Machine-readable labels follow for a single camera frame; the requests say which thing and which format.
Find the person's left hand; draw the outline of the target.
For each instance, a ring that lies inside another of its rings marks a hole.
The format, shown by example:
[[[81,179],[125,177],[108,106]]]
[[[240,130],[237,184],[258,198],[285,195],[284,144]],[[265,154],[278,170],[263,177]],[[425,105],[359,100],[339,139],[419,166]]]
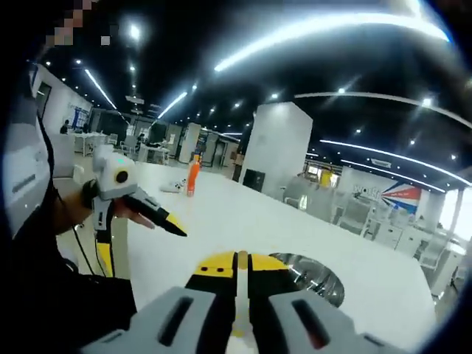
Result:
[[[114,216],[117,218],[126,218],[128,220],[133,221],[134,223],[145,226],[148,229],[155,228],[155,225],[142,214],[129,209],[121,198],[114,200],[113,211]]]

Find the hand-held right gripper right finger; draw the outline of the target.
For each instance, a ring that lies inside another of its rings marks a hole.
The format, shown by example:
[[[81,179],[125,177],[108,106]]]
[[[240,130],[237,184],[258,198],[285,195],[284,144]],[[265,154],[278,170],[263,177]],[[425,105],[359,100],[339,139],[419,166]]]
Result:
[[[404,353],[312,290],[300,289],[275,257],[250,254],[249,321],[260,353]]]

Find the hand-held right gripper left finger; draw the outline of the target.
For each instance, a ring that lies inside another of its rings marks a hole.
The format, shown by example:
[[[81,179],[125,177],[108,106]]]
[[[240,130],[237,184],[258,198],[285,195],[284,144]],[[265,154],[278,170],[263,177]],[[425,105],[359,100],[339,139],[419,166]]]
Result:
[[[81,353],[225,353],[235,320],[237,253],[201,261],[184,287],[172,287]]]

